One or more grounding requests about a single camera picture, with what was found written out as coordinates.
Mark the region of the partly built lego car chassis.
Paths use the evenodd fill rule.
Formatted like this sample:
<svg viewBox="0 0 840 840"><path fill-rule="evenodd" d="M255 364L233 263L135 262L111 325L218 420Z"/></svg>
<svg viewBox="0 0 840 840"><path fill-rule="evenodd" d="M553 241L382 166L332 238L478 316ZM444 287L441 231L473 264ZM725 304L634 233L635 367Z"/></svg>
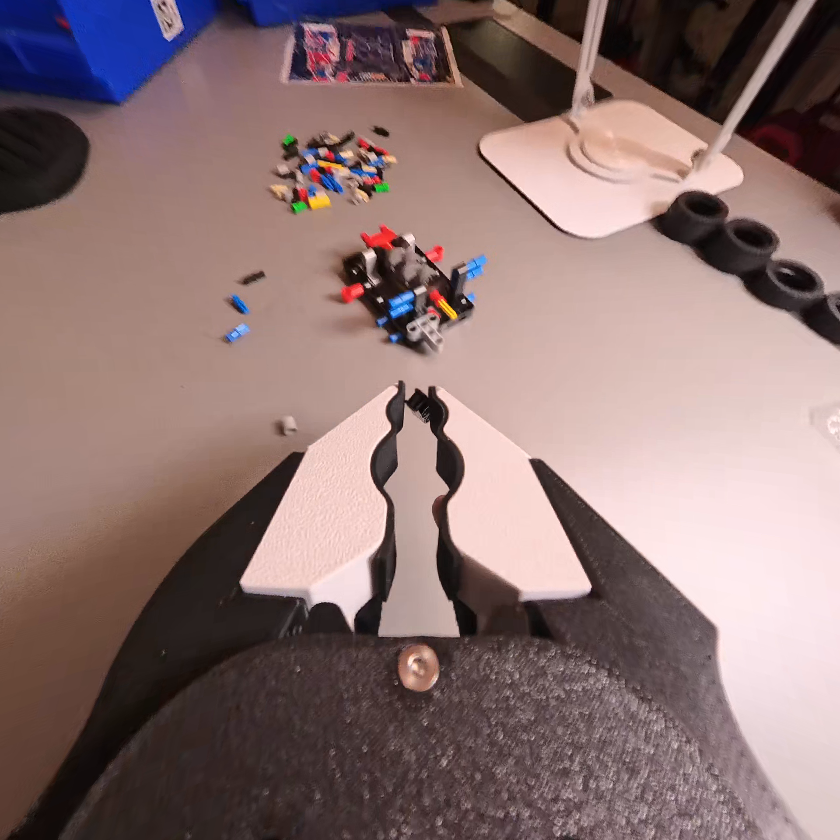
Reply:
<svg viewBox="0 0 840 840"><path fill-rule="evenodd" d="M413 234L387 226L360 235L363 248L342 263L344 303L360 301L390 343L424 354L445 346L445 332L470 319L476 294L469 284L485 273L478 255L443 271L444 249L424 250Z"/></svg>

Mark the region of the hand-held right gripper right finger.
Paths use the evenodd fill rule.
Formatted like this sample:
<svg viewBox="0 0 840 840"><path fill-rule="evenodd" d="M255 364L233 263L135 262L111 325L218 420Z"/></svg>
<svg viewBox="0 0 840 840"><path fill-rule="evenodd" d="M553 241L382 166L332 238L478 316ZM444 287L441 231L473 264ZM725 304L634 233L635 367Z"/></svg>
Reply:
<svg viewBox="0 0 840 840"><path fill-rule="evenodd" d="M438 475L437 574L464 635L526 604L566 602L592 582L530 455L444 388L428 389Z"/></svg>

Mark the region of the black rubber lego tire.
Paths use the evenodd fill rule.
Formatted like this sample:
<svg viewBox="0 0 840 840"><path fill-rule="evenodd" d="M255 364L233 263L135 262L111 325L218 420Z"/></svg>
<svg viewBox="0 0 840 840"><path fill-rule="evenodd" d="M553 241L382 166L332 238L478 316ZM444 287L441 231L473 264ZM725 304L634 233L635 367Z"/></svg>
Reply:
<svg viewBox="0 0 840 840"><path fill-rule="evenodd" d="M788 259L774 259L744 281L751 294L766 305L800 315L822 300L823 280L813 269Z"/></svg>
<svg viewBox="0 0 840 840"><path fill-rule="evenodd" d="M729 206L703 191L683 192L654 220L660 234L682 245L696 246L724 225Z"/></svg>
<svg viewBox="0 0 840 840"><path fill-rule="evenodd" d="M802 319L815 333L839 345L839 292L826 294L804 310Z"/></svg>
<svg viewBox="0 0 840 840"><path fill-rule="evenodd" d="M763 270L780 246L778 235L749 218L733 218L700 244L700 257L712 268L741 277Z"/></svg>

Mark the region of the lego sticker sheet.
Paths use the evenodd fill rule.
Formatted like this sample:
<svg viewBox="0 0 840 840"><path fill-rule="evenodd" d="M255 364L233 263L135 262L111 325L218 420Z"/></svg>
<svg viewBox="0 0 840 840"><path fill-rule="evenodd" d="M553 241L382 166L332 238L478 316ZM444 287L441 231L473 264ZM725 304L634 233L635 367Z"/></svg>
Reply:
<svg viewBox="0 0 840 840"><path fill-rule="evenodd" d="M463 85L448 32L442 27L297 24L283 60L280 81L285 84Z"/></svg>

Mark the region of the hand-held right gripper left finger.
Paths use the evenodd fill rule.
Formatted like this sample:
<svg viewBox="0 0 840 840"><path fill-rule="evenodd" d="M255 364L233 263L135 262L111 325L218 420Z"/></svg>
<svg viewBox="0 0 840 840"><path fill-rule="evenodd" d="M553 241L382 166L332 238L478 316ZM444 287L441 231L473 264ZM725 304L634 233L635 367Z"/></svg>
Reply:
<svg viewBox="0 0 840 840"><path fill-rule="evenodd" d="M399 381L311 444L240 578L250 595L339 608L378 634L396 571L396 471L405 384Z"/></svg>

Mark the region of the black ribbed round object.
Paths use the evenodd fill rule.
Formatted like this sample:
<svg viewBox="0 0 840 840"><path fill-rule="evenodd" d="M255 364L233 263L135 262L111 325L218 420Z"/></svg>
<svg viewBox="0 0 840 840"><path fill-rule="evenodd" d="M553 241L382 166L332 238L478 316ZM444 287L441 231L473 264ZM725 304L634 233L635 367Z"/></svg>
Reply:
<svg viewBox="0 0 840 840"><path fill-rule="evenodd" d="M40 108L1 111L1 214L53 203L75 189L90 141L67 116Z"/></svg>

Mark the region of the blue bin with white label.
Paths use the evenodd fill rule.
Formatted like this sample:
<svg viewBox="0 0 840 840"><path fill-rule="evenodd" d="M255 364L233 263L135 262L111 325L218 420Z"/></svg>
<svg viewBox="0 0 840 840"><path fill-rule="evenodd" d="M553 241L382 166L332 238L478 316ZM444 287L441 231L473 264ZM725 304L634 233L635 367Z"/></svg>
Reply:
<svg viewBox="0 0 840 840"><path fill-rule="evenodd" d="M124 102L217 10L215 1L2 1L1 88Z"/></svg>

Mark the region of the pile of small lego pieces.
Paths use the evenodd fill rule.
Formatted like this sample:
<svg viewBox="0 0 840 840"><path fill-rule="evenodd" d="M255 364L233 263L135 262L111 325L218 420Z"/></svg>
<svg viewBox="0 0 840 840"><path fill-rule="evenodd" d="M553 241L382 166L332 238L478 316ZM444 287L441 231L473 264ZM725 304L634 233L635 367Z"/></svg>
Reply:
<svg viewBox="0 0 840 840"><path fill-rule="evenodd" d="M270 173L268 194L295 215L315 212L344 199L359 206L391 192L397 158L363 135L321 132L308 141L287 133L279 142L280 162Z"/></svg>

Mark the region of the white book stand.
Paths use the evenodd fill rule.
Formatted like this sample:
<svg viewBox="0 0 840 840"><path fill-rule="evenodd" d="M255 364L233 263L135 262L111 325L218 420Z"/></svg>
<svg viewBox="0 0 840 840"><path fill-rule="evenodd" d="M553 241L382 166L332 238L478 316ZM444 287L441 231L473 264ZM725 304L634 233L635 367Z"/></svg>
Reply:
<svg viewBox="0 0 840 840"><path fill-rule="evenodd" d="M485 135L481 157L565 233L603 238L662 214L681 193L714 196L740 185L725 147L815 1L795 2L708 144L633 100L595 101L593 72L607 1L587 4L570 110Z"/></svg>

